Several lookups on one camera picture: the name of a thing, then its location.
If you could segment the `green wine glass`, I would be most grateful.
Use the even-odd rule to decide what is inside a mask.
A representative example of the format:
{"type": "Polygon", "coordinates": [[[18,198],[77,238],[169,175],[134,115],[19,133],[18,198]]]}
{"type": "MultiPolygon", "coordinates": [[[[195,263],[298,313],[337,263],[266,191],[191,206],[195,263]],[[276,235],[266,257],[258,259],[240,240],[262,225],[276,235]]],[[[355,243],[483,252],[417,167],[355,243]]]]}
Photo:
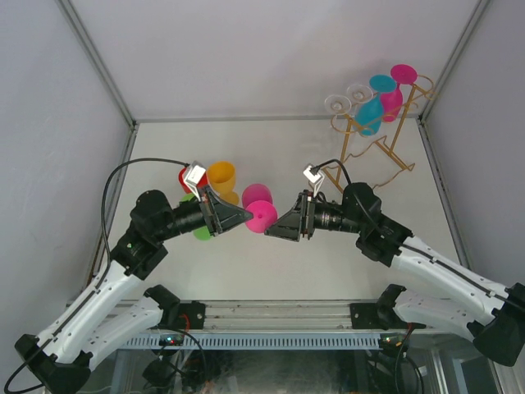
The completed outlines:
{"type": "MultiPolygon", "coordinates": [[[[180,200],[181,203],[188,202],[196,200],[196,197],[192,193],[188,193],[184,195],[184,197],[180,200]]],[[[212,239],[212,235],[208,230],[207,226],[202,226],[200,228],[197,228],[193,230],[194,237],[199,241],[210,241],[212,239]]]]}

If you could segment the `magenta wine glass front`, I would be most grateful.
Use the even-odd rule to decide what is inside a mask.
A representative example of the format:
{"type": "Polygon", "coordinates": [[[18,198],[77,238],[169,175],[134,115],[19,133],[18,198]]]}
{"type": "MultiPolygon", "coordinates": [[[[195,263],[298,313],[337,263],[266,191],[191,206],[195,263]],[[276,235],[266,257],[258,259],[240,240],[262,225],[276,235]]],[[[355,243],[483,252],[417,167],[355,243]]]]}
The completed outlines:
{"type": "Polygon", "coordinates": [[[242,194],[242,205],[253,214],[245,225],[254,233],[263,234],[277,220],[278,214],[273,204],[272,193],[264,184],[248,186],[242,194]]]}

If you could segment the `yellow wine glass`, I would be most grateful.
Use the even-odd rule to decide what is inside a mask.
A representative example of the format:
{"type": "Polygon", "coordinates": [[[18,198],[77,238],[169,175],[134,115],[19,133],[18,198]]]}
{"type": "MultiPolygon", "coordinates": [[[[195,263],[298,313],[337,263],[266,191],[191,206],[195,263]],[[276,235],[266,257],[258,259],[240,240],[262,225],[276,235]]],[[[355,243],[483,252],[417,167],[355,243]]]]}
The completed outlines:
{"type": "Polygon", "coordinates": [[[208,183],[218,196],[227,203],[237,205],[239,196],[234,191],[236,183],[235,166],[227,161],[212,164],[207,169],[208,183]]]}

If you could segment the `red wine glass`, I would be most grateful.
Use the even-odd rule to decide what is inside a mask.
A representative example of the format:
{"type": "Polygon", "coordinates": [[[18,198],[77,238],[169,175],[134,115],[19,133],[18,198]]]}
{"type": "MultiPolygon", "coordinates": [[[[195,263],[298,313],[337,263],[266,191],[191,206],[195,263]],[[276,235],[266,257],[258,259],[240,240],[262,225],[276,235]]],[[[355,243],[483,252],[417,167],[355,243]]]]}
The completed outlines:
{"type": "Polygon", "coordinates": [[[185,184],[185,181],[184,181],[185,172],[186,172],[186,167],[183,167],[178,174],[178,182],[180,184],[180,187],[186,194],[191,194],[192,193],[191,189],[185,184]]]}

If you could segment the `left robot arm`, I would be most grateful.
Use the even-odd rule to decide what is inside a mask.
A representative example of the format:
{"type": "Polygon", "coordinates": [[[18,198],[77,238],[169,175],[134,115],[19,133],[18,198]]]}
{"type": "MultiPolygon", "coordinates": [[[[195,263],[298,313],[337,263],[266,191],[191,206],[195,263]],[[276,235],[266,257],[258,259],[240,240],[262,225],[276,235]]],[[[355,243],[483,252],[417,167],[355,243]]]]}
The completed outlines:
{"type": "Polygon", "coordinates": [[[138,333],[181,328],[180,299],[162,285],[147,289],[126,312],[107,316],[167,256],[165,241],[201,227],[217,236],[252,218],[251,212],[219,198],[209,186],[176,208],[160,190],[144,192],[102,272],[54,323],[16,342],[24,366],[49,392],[77,393],[102,360],[138,333]]]}

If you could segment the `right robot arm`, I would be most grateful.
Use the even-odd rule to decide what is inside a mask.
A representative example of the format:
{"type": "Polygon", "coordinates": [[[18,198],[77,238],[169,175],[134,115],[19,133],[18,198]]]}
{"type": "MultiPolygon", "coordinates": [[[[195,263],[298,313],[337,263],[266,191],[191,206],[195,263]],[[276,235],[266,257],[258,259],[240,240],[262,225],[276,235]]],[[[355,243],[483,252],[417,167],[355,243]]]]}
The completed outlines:
{"type": "Polygon", "coordinates": [[[357,235],[356,246],[371,261],[413,276],[441,291],[418,294],[390,284],[377,299],[383,329],[402,323],[436,328],[469,340],[489,360],[512,367],[524,347],[524,286],[505,286],[454,263],[381,211],[381,199],[363,182],[345,187],[340,203],[301,192],[293,208],[266,231],[288,241],[312,238],[316,230],[357,235]]]}

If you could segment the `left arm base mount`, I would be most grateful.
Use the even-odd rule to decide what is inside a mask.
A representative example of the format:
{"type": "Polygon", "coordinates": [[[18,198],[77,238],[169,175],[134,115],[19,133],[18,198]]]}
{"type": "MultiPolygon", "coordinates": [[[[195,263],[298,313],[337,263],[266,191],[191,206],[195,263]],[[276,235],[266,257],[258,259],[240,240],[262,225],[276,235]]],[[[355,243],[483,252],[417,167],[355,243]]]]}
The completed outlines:
{"type": "Polygon", "coordinates": [[[161,318],[150,328],[173,330],[174,328],[189,331],[203,329],[206,305],[198,301],[160,304],[161,318]]]}

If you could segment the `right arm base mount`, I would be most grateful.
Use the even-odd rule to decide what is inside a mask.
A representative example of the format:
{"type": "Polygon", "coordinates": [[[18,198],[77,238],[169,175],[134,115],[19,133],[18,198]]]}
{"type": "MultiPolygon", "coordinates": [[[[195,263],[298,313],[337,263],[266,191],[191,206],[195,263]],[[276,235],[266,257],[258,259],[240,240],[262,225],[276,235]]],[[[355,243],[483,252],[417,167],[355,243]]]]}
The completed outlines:
{"type": "Polygon", "coordinates": [[[407,323],[398,317],[393,308],[373,302],[354,302],[349,305],[350,318],[353,329],[382,329],[408,330],[409,326],[415,329],[426,329],[421,323],[407,323]]]}

